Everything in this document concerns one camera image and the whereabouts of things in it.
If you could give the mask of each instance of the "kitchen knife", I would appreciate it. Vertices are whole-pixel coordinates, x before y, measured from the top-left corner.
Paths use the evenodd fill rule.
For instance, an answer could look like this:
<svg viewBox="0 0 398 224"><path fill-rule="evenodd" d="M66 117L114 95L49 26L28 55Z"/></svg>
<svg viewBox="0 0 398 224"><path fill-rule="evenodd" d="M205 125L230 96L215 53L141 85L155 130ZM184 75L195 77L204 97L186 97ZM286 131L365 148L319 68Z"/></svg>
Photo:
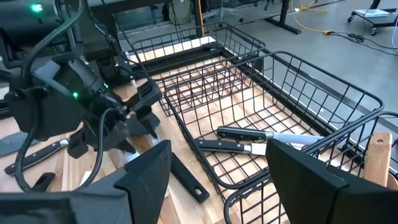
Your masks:
<svg viewBox="0 0 398 224"><path fill-rule="evenodd" d="M50 157L51 155L55 154L58 152L60 149L66 147L69 145L69 141L67 139L62 139L59 140L49 146L46 146L45 148L25 157L23 164L22 164L22 170L26 170L42 161L44 161L46 158ZM15 164L11 164L8 167L4 169L4 172L8 175L14 175L15 174Z"/></svg>
<svg viewBox="0 0 398 224"><path fill-rule="evenodd" d="M27 133L19 131L0 139L0 157L18 151L22 147L26 137ZM30 146L37 143L38 141L34 139Z"/></svg>
<svg viewBox="0 0 398 224"><path fill-rule="evenodd" d="M310 145L318 140L323 139L323 136L313 136L310 134L290 134L290 133L275 133L272 131L259 131L249 128L235 128L220 126L217 129L217 135L221 138L232 138L236 140L266 140L276 139L285 143L296 143Z"/></svg>
<svg viewBox="0 0 398 224"><path fill-rule="evenodd" d="M206 188L202 186L173 152L171 173L198 203L203 203L209 198L210 194Z"/></svg>
<svg viewBox="0 0 398 224"><path fill-rule="evenodd" d="M254 154L265 156L267 144L250 143L240 144L237 142L222 141L222 140L194 140L199 148L203 151L213 152L235 152L243 154Z"/></svg>

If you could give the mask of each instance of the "caster wheel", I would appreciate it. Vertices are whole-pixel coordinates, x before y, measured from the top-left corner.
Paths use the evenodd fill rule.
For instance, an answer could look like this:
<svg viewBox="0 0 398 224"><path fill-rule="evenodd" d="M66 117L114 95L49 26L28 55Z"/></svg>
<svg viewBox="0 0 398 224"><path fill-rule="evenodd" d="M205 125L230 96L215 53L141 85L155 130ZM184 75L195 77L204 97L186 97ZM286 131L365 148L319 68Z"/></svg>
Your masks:
<svg viewBox="0 0 398 224"><path fill-rule="evenodd" d="M376 35L376 34L377 34L377 29L376 28L372 28L371 35Z"/></svg>
<svg viewBox="0 0 398 224"><path fill-rule="evenodd" d="M350 17L347 19L347 22L352 22L353 19L354 19L354 16L350 16Z"/></svg>

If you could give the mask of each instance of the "rolling cart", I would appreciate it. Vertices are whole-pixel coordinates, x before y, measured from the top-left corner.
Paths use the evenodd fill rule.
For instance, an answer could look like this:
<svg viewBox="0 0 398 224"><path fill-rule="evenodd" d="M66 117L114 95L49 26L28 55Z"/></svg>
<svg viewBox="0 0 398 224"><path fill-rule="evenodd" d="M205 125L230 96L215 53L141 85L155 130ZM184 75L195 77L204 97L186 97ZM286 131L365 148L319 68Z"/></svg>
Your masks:
<svg viewBox="0 0 398 224"><path fill-rule="evenodd" d="M372 5L369 7L370 9L377 9L381 0L373 0ZM353 11L351 16L347 19L347 22L351 22L354 19L354 16L359 16L360 18L368 21L372 24L372 30L370 32L371 35L377 34L377 28L379 27L395 27L397 24L398 16L395 14L397 8L392 9L382 9L383 11L388 12L388 16L386 17L365 17L364 14Z"/></svg>

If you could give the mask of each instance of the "wooden surface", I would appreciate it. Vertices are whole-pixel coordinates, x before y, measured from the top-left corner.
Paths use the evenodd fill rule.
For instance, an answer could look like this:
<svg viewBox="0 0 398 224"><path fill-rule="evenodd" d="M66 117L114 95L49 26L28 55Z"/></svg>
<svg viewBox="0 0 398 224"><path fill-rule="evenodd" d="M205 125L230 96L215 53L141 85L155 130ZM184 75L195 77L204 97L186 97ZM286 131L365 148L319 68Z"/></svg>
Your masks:
<svg viewBox="0 0 398 224"><path fill-rule="evenodd" d="M184 42L180 45L153 50L146 54L140 54L139 57L141 60L149 60L151 58L189 49L190 46L198 47L203 43L211 41L214 40L205 37L204 39L194 40L193 42ZM130 57L130 59L137 60L135 56ZM191 80L194 77L204 74L211 74L216 70L225 70L227 66L230 66L228 63L209 65L220 60L222 60L221 57L213 58L205 62L195 63L177 70L158 74L158 78L166 77L192 68L205 66L205 68L197 72L182 74L179 77L164 81L159 85L164 90L166 86L173 85L174 83ZM181 106L178 107L178 115L187 124L188 130L194 138L215 139L216 136L213 130L216 130L220 125L227 124L230 126L265 129L276 132L317 135L313 129L301 121L300 118L296 117L291 111L285 109L284 106L273 99L270 94L264 92L258 86L254 86L248 79L242 79L242 75L241 71L237 69L227 69L223 73L216 73L208 77L205 83L197 82L170 90L170 99L178 100L178 98L176 98L177 94L185 96L182 97L183 101L179 102ZM139 86L142 82L143 81L137 82L136 84ZM131 97L135 91L135 88L129 85L119 88L115 92L126 100ZM186 97L192 95L197 96L197 98L189 100L190 97ZM171 209L169 212L165 212L167 210L162 211L162 220L158 223L225 223L223 216L224 204L221 197L217 195L213 184L209 181L208 176L201 168L200 163L197 161L188 144L185 142L175 118L173 116L166 116L160 103L156 103L152 107L152 110L161 120L160 126L156 129L159 138L152 139L150 136L134 137L129 139L131 144L140 153L143 153L162 139L170 139L173 152L210 193L210 197L206 202L198 204L182 187L178 180L173 175L170 175L169 194L166 197L170 197L171 200L165 202L171 202L175 210ZM2 127L7 127L0 131L0 137L18 131L18 127L12 118L0 121L0 125ZM67 136L66 134L53 137L47 142L37 144L29 149L28 154L32 154L44 146ZM293 147L301 149L303 146L295 144ZM95 155L94 152L90 151L79 160L75 160L62 150L45 162L25 171L24 174L28 183L33 185L42 173L55 172L57 176L50 187L51 191L75 189L80 184L84 174L92 169ZM15 156L16 154L14 153L0 158L0 191L2 192L20 191L14 178L7 176L3 171L6 166L14 162ZM103 166L101 167L97 179L122 167L123 164L130 161L133 157L134 156L128 153L123 153L116 149L106 152L104 154ZM210 165L213 166L216 174L220 176L221 181L226 184L238 183L247 177L258 174L263 168L267 167L265 157L261 156L217 152L206 153L206 158ZM350 166L349 159L342 156L342 153L338 149L327 150L319 156L319 159L330 161L330 163L335 166L343 164L343 166L341 166L342 169L356 172L356 170L352 169ZM235 192L235 190L220 188L223 191L222 194L224 197L228 197ZM284 209L283 206L280 205L279 196L276 193L274 185L272 183L260 185L259 189L261 190L253 191L248 197L241 199L241 203L235 203L229 209L232 222L247 223L254 220L253 223L262 223L262 221L264 221L264 223L279 223L278 217L280 217L281 223L289 223L287 215L283 215ZM179 221L170 221L170 217L164 216L174 212L177 214Z"/></svg>
<svg viewBox="0 0 398 224"><path fill-rule="evenodd" d="M374 133L370 139L365 157L364 178L366 180L381 186L387 186L391 145L391 133Z"/></svg>

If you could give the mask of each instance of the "desk leg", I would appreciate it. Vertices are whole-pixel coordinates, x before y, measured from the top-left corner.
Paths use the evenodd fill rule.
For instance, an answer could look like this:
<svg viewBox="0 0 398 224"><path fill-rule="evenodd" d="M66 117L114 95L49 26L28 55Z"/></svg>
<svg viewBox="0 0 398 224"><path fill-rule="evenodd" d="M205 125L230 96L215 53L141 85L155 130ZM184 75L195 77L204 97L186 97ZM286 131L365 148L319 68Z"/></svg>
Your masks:
<svg viewBox="0 0 398 224"><path fill-rule="evenodd" d="M294 34L301 34L301 30L296 29L292 26L289 26L285 23L288 9L289 9L289 0L283 0L282 1L282 9L280 10L279 21L275 20L273 17L265 18L264 20L267 22L270 22L271 24L273 24L275 26L279 26L280 28L290 31Z"/></svg>

